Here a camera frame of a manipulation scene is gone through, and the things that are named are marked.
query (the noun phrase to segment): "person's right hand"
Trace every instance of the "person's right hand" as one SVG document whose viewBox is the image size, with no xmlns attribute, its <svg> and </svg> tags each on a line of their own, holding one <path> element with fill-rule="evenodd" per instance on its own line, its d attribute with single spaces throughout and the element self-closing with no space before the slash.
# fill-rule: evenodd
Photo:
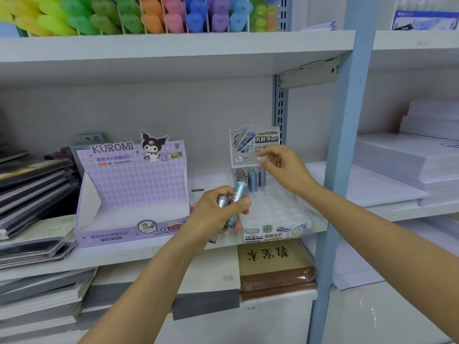
<svg viewBox="0 0 459 344">
<path fill-rule="evenodd" d="M 317 185 L 303 161 L 285 145 L 270 146 L 257 154 L 260 164 L 282 186 L 300 196 L 305 189 Z"/>
</svg>

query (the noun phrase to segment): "cartoon character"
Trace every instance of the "cartoon character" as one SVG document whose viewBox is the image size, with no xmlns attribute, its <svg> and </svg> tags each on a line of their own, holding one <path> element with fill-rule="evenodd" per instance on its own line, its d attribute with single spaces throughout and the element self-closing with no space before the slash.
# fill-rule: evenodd
<svg viewBox="0 0 459 344">
<path fill-rule="evenodd" d="M 169 152 L 161 153 L 161 162 L 170 161 L 171 159 L 169 158 L 169 155 L 170 155 Z"/>
<path fill-rule="evenodd" d="M 147 134 L 143 130 L 142 132 L 142 148 L 145 151 L 144 159 L 150 160 L 150 163 L 156 163 L 159 161 L 158 152 L 161 151 L 161 148 L 166 143 L 169 135 L 166 135 L 163 138 L 152 138 L 150 134 Z"/>
</svg>

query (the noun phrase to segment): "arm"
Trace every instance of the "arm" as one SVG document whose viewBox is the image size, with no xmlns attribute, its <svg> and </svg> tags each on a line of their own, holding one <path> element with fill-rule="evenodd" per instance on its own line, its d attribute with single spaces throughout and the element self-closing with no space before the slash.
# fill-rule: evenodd
<svg viewBox="0 0 459 344">
<path fill-rule="evenodd" d="M 248 213 L 251 200 L 247 197 L 219 208 L 219 194 L 232 196 L 233 193 L 234 189 L 228 186 L 204 193 L 185 225 L 79 344 L 153 343 L 191 261 L 203 252 L 228 219 L 241 212 Z M 236 224 L 235 228 L 241 230 L 240 223 Z"/>
<path fill-rule="evenodd" d="M 459 258 L 319 185 L 286 146 L 258 154 L 281 185 L 318 210 L 416 309 L 459 343 Z"/>
</svg>

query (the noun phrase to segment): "fingernail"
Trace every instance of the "fingernail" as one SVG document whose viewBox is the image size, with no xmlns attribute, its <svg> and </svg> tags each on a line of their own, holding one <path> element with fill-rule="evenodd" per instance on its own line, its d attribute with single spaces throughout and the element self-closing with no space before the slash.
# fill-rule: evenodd
<svg viewBox="0 0 459 344">
<path fill-rule="evenodd" d="M 242 201 L 243 201 L 244 204 L 247 205 L 247 206 L 252 205 L 252 199 L 250 199 L 250 198 L 244 198 Z"/>
</svg>

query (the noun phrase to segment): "person's right arm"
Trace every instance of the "person's right arm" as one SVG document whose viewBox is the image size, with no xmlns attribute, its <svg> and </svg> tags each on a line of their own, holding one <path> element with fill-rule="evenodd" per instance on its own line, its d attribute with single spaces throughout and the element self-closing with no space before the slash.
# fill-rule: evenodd
<svg viewBox="0 0 459 344">
<path fill-rule="evenodd" d="M 459 257 L 319 185 L 285 145 L 258 154 L 286 189 L 320 212 L 416 309 L 459 343 Z"/>
</svg>

